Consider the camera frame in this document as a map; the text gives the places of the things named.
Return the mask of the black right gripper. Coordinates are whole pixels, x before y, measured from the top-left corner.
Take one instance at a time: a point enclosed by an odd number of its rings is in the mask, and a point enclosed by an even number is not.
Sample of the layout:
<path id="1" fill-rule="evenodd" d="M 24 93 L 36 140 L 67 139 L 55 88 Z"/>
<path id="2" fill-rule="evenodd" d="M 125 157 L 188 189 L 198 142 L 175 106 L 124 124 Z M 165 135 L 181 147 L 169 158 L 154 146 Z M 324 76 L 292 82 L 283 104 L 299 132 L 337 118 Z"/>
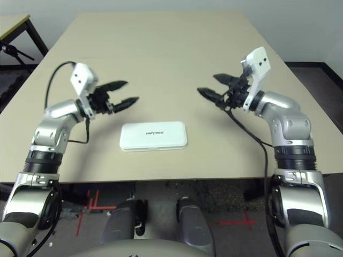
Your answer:
<path id="1" fill-rule="evenodd" d="M 246 98 L 249 95 L 248 89 L 250 87 L 248 79 L 245 76 L 234 77 L 225 73 L 213 75 L 219 83 L 228 86 L 228 90 L 224 93 L 227 96 L 224 100 L 223 108 L 242 108 Z M 223 101 L 223 96 L 212 89 L 202 87 L 197 88 L 198 93 L 213 103 L 220 103 Z"/>

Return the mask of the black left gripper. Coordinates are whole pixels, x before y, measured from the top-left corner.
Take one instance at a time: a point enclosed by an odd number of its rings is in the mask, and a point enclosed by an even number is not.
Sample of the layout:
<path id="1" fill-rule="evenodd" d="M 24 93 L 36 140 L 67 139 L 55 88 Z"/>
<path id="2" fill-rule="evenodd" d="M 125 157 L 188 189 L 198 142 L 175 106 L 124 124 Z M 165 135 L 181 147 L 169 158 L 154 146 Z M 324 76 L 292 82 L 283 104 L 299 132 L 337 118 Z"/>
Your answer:
<path id="1" fill-rule="evenodd" d="M 118 90 L 126 84 L 128 84 L 127 81 L 118 80 L 97 86 L 94 92 L 90 93 L 87 97 L 91 109 L 96 114 L 112 114 L 131 107 L 139 100 L 139 97 L 129 97 L 118 104 L 112 104 L 109 102 L 108 92 Z"/>

